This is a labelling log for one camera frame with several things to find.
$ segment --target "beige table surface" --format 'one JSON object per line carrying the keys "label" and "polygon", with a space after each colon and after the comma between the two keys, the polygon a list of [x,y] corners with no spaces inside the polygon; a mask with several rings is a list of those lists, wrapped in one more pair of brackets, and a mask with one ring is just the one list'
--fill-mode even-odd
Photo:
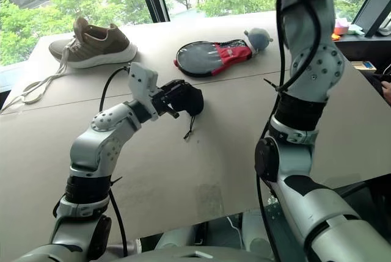
{"label": "beige table surface", "polygon": [[[205,19],[186,29],[194,41],[224,41],[237,38],[230,23],[235,33],[241,33],[240,19],[243,29],[250,28],[245,26],[249,21],[252,26],[267,24],[275,38],[272,23],[256,15]],[[154,56],[149,55],[143,38],[136,41],[141,46],[139,61],[149,62],[159,71],[161,84],[184,78],[172,66],[171,57],[187,43],[185,27],[181,24],[183,32],[174,31],[176,27],[170,24],[141,26],[151,27],[149,33],[154,32],[161,42],[151,46]],[[163,43],[163,35],[168,35],[173,45]],[[68,177],[70,146],[97,113],[97,98],[112,66],[107,68],[71,73],[54,81],[36,106],[0,116],[1,261],[10,261],[48,241],[54,225],[51,211],[64,193]],[[182,139],[190,118],[181,113],[176,120],[164,115],[145,123],[123,147],[113,176],[123,179],[113,191],[129,239],[258,206],[254,148],[276,95],[263,78],[277,82],[278,68],[278,46],[273,43],[261,56],[220,76],[189,79],[205,97],[205,109],[195,121],[190,141]],[[105,105],[131,100],[131,95],[123,95],[126,93],[126,78],[119,78]],[[389,106],[347,65],[319,124],[314,179],[336,187],[389,173],[390,116]],[[120,235],[112,208],[108,214],[114,220],[110,241],[117,242]]]}

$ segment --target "olive sneaker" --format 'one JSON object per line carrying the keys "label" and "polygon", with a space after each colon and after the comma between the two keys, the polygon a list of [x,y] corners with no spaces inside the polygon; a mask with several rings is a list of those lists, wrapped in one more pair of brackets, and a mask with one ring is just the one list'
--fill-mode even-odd
{"label": "olive sneaker", "polygon": [[[89,25],[79,17],[73,23],[73,39],[58,40],[49,45],[49,51],[59,62],[72,68],[90,68],[96,65],[129,62],[137,53],[137,46],[114,24],[109,28]],[[63,57],[67,48],[67,57]]]}

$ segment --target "white shoelace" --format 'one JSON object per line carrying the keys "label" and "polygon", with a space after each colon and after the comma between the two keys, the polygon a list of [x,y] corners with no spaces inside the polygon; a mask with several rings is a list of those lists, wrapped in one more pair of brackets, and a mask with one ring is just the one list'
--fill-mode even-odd
{"label": "white shoelace", "polygon": [[[55,80],[65,74],[65,71],[67,70],[67,66],[68,66],[69,48],[71,47],[73,42],[75,42],[75,38],[72,39],[65,46],[65,48],[62,50],[60,67],[53,75],[47,77],[46,79],[44,79],[42,81],[37,81],[37,82],[33,82],[33,83],[29,84],[26,88],[23,89],[23,92],[20,95],[16,96],[14,99],[12,99],[10,101],[10,103],[8,103],[6,106],[4,106],[2,109],[0,109],[0,114],[2,114],[11,105],[14,105],[15,103],[17,103],[19,101],[21,101],[24,104],[33,104],[33,103],[36,103],[39,100],[41,100],[41,98],[45,94],[46,90],[48,89],[50,83],[53,80]],[[35,98],[30,99],[30,100],[26,99],[26,96],[28,96],[31,92],[33,92],[34,90],[37,90],[39,87],[41,87],[43,85],[45,85],[44,89]]]}

